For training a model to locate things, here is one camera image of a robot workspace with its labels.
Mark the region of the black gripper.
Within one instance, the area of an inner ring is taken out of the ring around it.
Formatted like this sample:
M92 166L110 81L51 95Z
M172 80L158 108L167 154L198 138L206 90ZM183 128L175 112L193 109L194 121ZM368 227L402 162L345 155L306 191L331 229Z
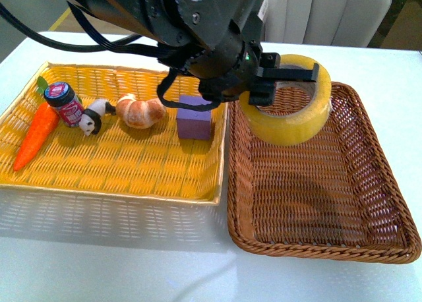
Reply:
M214 26L211 33L220 34L220 41L207 47L185 28L168 26L164 42L175 52L164 60L169 67L164 88L168 90L178 75L190 74L199 79L198 91L208 106L236 101L245 91L251 93L253 104L269 106L274 101L275 81L317 81L317 63L311 63L310 69L298 65L279 68L280 55L262 50L264 31L261 21L248 21L243 28L235 22L227 28Z

